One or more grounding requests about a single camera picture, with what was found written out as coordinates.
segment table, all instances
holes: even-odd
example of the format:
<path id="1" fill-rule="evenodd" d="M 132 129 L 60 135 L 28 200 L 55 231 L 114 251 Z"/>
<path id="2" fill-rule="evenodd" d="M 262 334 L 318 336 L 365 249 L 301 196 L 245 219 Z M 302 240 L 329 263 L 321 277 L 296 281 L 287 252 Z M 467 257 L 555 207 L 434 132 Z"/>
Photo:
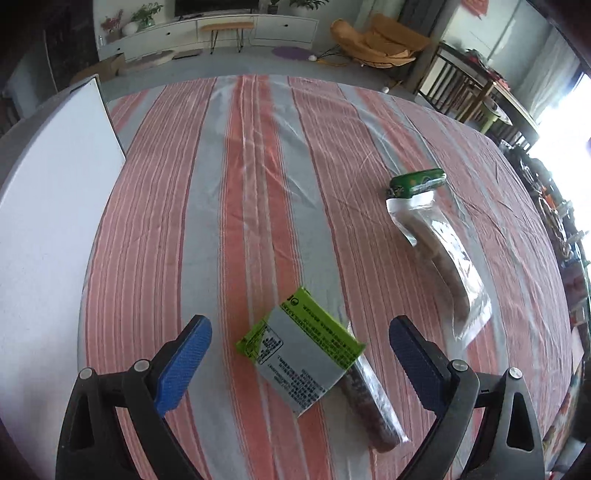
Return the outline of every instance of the table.
<path id="1" fill-rule="evenodd" d="M 485 122 L 480 128 L 480 133 L 485 134 L 488 129 L 497 121 L 500 120 L 504 124 L 512 125 L 511 119 L 507 116 L 505 111 L 498 106 L 491 98 L 485 98 L 480 105 L 480 111 L 485 117 Z"/>
<path id="2" fill-rule="evenodd" d="M 425 80 L 428 78 L 429 73 L 434 69 L 435 65 L 443 60 L 443 69 L 437 76 L 435 84 L 429 92 L 423 92 L 421 89 Z M 455 76 L 462 77 L 462 83 L 459 84 L 461 88 L 446 90 L 448 85 Z M 470 104 L 470 106 L 464 110 L 463 114 L 458 121 L 466 123 L 474 114 L 480 109 L 482 102 L 488 96 L 492 97 L 495 102 L 506 112 L 512 122 L 512 126 L 507 126 L 503 131 L 499 133 L 499 136 L 503 140 L 507 140 L 511 145 L 515 144 L 515 141 L 519 137 L 523 136 L 529 148 L 538 141 L 540 132 L 538 125 L 534 118 L 529 112 L 519 103 L 513 94 L 500 85 L 491 74 L 484 69 L 482 66 L 468 60 L 468 58 L 459 50 L 456 50 L 452 46 L 441 42 L 437 48 L 433 61 L 431 62 L 430 68 L 425 73 L 418 93 L 423 97 L 426 97 L 432 105 L 435 100 L 435 107 L 438 111 L 438 105 L 447 107 L 450 105 L 451 100 L 444 99 L 442 102 L 437 102 L 439 97 L 450 95 L 454 97 L 462 96 L 465 94 L 466 89 L 475 87 L 480 92 L 476 95 Z"/>
<path id="3" fill-rule="evenodd" d="M 248 22 L 226 22 L 226 23 L 212 23 L 207 24 L 199 28 L 202 32 L 210 32 L 210 49 L 209 53 L 213 54 L 213 50 L 216 48 L 217 34 L 223 30 L 236 30 L 236 46 L 238 47 L 238 53 L 242 51 L 244 47 L 244 30 L 252 30 L 255 28 L 255 23 Z"/>
<path id="4" fill-rule="evenodd" d="M 127 369 L 206 315 L 212 345 L 167 414 L 204 478 L 398 475 L 434 418 L 389 346 L 398 314 L 478 371 L 520 368 L 545 433 L 571 376 L 566 299 L 543 224 L 489 139 L 379 92 L 275 75 L 160 86 L 109 109 L 126 163 L 87 271 L 80 368 Z M 385 205 L 393 175 L 436 166 L 449 179 L 437 204 L 493 304 L 467 348 Z M 295 419 L 237 352 L 252 324 L 300 284 L 367 344 L 408 445 L 370 450 L 338 389 Z M 150 478 L 130 425 L 123 417 L 131 455 Z M 456 474 L 475 433 L 474 422 Z"/>

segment plastic wrap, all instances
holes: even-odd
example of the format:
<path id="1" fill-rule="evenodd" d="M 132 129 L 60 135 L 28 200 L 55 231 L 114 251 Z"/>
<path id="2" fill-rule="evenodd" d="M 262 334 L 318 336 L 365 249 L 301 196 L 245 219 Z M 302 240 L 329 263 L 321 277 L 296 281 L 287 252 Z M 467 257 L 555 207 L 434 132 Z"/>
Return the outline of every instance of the plastic wrap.
<path id="1" fill-rule="evenodd" d="M 386 200 L 394 224 L 439 277 L 453 302 L 452 331 L 466 347 L 491 318 L 491 299 L 453 227 L 434 202 L 434 192 Z"/>
<path id="2" fill-rule="evenodd" d="M 369 442 L 378 452 L 389 452 L 407 442 L 402 425 L 371 365 L 361 355 L 339 380 L 349 405 L 359 416 Z"/>

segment green label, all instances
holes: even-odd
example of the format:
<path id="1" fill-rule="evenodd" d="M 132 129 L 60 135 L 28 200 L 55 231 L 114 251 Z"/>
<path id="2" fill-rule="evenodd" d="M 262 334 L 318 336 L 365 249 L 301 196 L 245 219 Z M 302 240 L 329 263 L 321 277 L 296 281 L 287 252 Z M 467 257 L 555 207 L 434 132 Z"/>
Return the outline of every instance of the green label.
<path id="1" fill-rule="evenodd" d="M 413 171 L 390 180 L 390 195 L 393 198 L 409 199 L 419 193 L 435 190 L 446 181 L 447 174 L 440 168 Z"/>
<path id="2" fill-rule="evenodd" d="M 241 354 L 246 355 L 248 358 L 255 362 L 259 357 L 262 338 L 267 328 L 267 318 L 268 315 L 265 316 L 254 327 L 252 327 L 252 330 L 248 332 L 244 336 L 244 338 L 242 338 L 242 340 L 240 340 L 236 344 L 236 348 Z"/>
<path id="3" fill-rule="evenodd" d="M 348 370 L 365 349 L 365 345 L 326 313 L 304 287 L 280 306 L 343 370 Z"/>

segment drawer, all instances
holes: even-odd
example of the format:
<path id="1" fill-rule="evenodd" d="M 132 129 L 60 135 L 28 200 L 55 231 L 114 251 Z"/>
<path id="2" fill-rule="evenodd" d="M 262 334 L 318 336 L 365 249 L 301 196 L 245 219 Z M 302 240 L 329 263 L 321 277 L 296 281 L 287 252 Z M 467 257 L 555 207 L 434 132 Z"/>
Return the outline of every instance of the drawer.
<path id="1" fill-rule="evenodd" d="M 260 15 L 255 38 L 260 40 L 288 40 L 312 43 L 318 22 L 313 18 Z"/>
<path id="2" fill-rule="evenodd" d="M 173 48 L 181 45 L 197 43 L 197 25 L 195 21 L 180 22 L 167 27 L 155 28 L 146 32 L 160 47 L 159 50 Z"/>
<path id="3" fill-rule="evenodd" d="M 162 50 L 197 43 L 195 22 L 180 22 L 166 27 L 150 28 L 124 38 L 125 58 L 134 59 Z"/>
<path id="4" fill-rule="evenodd" d="M 108 59 L 113 55 L 125 53 L 125 40 L 117 40 L 99 49 L 99 60 Z"/>

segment television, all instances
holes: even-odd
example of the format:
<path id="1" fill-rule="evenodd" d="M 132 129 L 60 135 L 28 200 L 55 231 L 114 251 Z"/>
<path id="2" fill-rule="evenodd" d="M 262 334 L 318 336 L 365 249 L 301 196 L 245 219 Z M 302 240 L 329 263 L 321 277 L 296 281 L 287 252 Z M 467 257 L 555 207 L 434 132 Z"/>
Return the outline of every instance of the television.
<path id="1" fill-rule="evenodd" d="M 175 0 L 174 16 L 185 17 L 217 10 L 258 9 L 259 0 Z"/>

